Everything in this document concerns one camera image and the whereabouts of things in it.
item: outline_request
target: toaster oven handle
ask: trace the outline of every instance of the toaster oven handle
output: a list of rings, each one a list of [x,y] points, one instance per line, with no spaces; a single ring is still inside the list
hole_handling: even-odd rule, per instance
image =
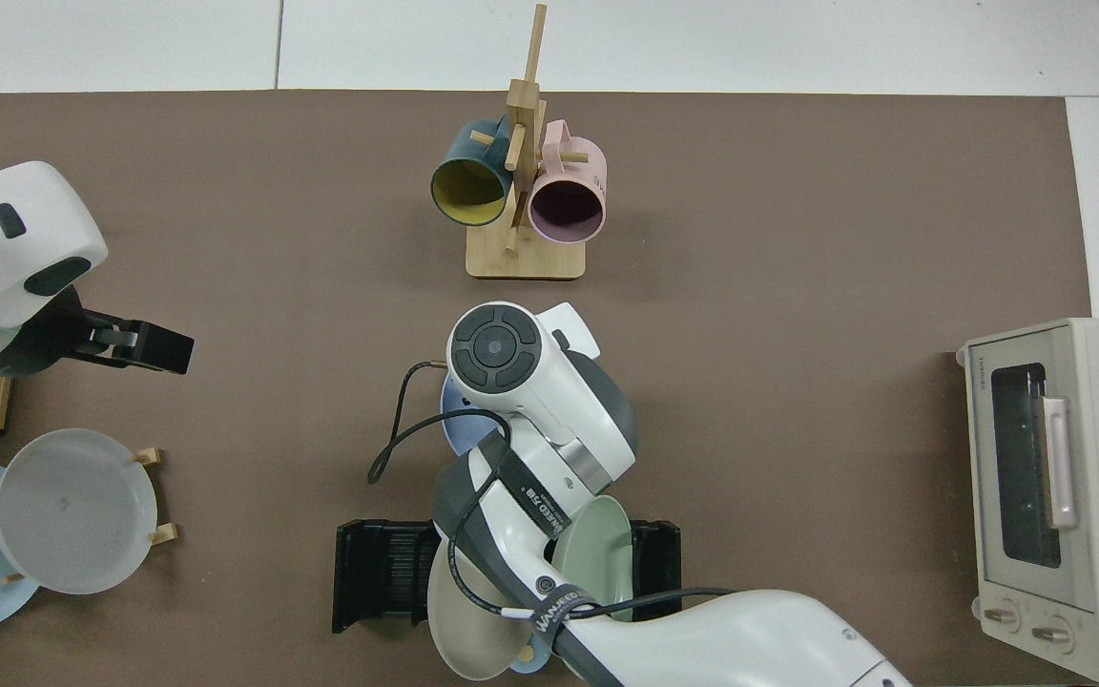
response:
[[[1072,434],[1067,426],[1067,400],[1041,400],[1045,426],[1042,453],[1045,470],[1042,486],[1045,492],[1045,519],[1054,530],[1074,530],[1080,524],[1072,487]]]

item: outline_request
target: toaster oven door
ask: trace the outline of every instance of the toaster oven door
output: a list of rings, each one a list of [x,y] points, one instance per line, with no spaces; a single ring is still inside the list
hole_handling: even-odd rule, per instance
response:
[[[986,578],[1096,612],[1069,328],[977,344],[969,365]]]

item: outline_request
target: mug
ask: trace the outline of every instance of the mug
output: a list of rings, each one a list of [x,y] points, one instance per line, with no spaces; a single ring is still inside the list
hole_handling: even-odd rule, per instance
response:
[[[588,162],[563,157],[588,156]],[[541,145],[545,168],[529,192],[529,223],[555,243],[588,241],[604,226],[604,153],[589,140],[573,136],[565,120],[546,125]]]
[[[435,208],[467,226],[496,221],[511,188],[511,173],[502,166],[510,145],[506,117],[466,123],[431,175]]]

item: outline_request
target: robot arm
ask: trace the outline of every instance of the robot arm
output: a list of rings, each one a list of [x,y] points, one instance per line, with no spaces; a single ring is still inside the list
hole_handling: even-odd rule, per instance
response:
[[[598,491],[570,447],[579,440],[617,479],[633,464],[635,441],[628,401],[598,366],[576,364],[558,329],[495,301],[470,310],[448,341],[454,381],[473,403],[509,417],[511,435],[509,444],[489,435],[440,475],[433,519],[445,542],[455,535],[467,565],[531,610],[511,617],[531,619],[589,684],[907,686],[845,621],[790,591],[734,592],[637,623],[573,614],[588,608],[586,591],[542,555]],[[520,364],[524,353],[531,365]],[[495,470],[500,479],[480,496],[480,516],[463,518]]]
[[[34,162],[0,170],[0,375],[23,377],[60,357],[186,372],[191,339],[80,306],[73,284],[108,254],[56,169]]]

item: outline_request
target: circular button pad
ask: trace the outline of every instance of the circular button pad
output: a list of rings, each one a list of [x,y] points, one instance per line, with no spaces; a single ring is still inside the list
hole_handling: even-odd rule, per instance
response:
[[[501,395],[531,377],[541,359],[541,335],[528,313],[511,306],[480,306],[452,333],[452,365],[462,381]]]

